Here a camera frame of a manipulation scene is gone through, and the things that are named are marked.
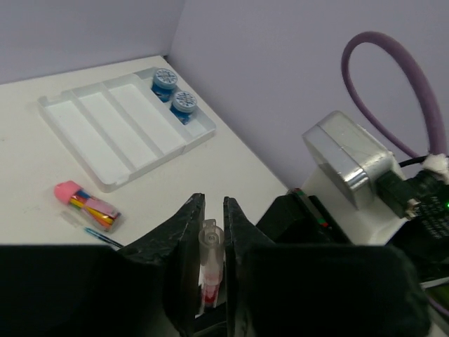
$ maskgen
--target white table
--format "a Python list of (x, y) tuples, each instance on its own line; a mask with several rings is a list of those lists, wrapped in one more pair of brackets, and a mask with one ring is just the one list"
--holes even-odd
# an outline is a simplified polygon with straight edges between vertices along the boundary
[[(216, 123), (213, 138), (118, 190), (103, 194), (43, 121), (36, 100), (149, 67), (161, 57), (106, 65), (0, 86), (0, 244), (98, 243), (61, 216), (69, 207), (55, 184), (74, 180), (115, 205), (126, 220), (112, 239), (129, 244), (171, 217), (195, 192), (206, 195), (206, 218), (223, 221), (223, 198), (235, 197), (256, 223), (286, 187), (199, 98)], [(186, 86), (183, 79), (180, 83)], [(188, 85), (189, 91), (195, 93)]]

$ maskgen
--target divided tray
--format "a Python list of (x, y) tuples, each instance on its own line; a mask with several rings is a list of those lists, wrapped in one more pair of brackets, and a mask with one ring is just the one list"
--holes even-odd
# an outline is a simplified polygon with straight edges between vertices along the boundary
[(103, 192), (111, 192), (211, 138), (197, 107), (184, 125), (151, 90), (153, 67), (38, 99), (43, 119)]

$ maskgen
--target jar lid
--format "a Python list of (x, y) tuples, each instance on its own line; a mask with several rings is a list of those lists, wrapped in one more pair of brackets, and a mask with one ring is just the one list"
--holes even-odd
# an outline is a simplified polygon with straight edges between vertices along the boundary
[(159, 68), (153, 77), (153, 82), (164, 89), (173, 89), (176, 87), (177, 76), (171, 70)]
[(173, 97), (173, 107), (185, 114), (191, 114), (196, 108), (196, 98), (187, 91), (178, 91)]

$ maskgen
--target black pen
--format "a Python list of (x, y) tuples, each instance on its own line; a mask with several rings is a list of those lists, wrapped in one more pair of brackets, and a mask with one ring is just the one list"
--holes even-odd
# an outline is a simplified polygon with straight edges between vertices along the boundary
[(123, 248), (123, 244), (120, 244), (117, 241), (114, 241), (114, 240), (110, 239), (109, 237), (106, 237), (103, 234), (100, 234), (96, 230), (85, 227), (84, 231), (86, 231), (86, 233), (92, 235), (93, 237), (96, 237), (97, 239), (99, 239), (103, 242), (106, 242), (107, 244), (111, 244), (112, 246), (115, 246), (117, 248)]

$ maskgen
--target wall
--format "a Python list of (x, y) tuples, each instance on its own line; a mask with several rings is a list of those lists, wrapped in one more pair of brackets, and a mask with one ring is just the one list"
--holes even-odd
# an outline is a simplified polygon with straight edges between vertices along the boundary
[(167, 54), (184, 0), (5, 0), (0, 83)]
[[(415, 56), (449, 127), (448, 15), (446, 0), (187, 0), (169, 61), (294, 186), (314, 168), (302, 133), (333, 110), (345, 111), (406, 158), (361, 116), (342, 83), (340, 56), (359, 32), (390, 34)], [(376, 116), (425, 154), (420, 110), (394, 61), (362, 45), (351, 73)]]

